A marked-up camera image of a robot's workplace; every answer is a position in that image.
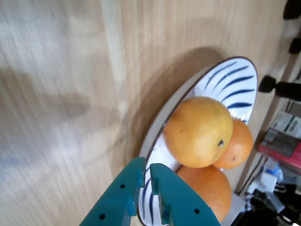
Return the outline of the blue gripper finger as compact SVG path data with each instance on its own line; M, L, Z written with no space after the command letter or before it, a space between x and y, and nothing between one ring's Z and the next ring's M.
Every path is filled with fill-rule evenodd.
M146 159L134 158L105 190L81 226L129 226L145 186Z
M152 193L158 197L161 223L169 226L219 226L214 212L175 172L150 165Z

